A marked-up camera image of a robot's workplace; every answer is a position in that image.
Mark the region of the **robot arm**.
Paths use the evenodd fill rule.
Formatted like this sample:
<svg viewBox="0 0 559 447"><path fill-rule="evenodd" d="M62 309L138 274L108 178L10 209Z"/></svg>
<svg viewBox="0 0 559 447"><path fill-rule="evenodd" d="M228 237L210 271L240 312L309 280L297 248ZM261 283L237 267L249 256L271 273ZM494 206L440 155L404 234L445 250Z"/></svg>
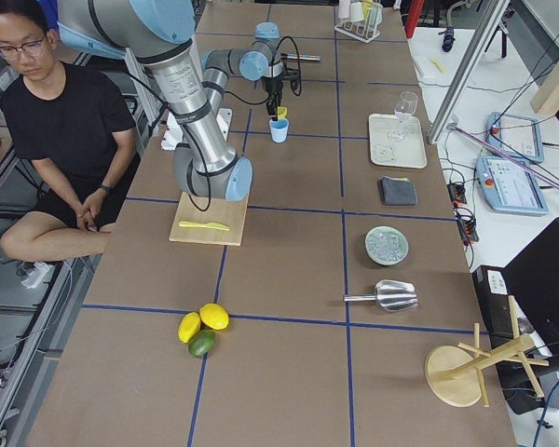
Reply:
<svg viewBox="0 0 559 447"><path fill-rule="evenodd" d="M275 22L265 21L255 26L253 35L255 38L273 40L280 38L280 31Z"/></svg>
<svg viewBox="0 0 559 447"><path fill-rule="evenodd" d="M226 201L249 194L252 163L227 143L216 116L229 76L256 81L278 69L276 23L257 24L247 48L206 54L200 70L190 57L195 13L189 1L60 1L58 24L67 47L111 59L132 51L151 71L183 132L173 158L183 191Z"/></svg>

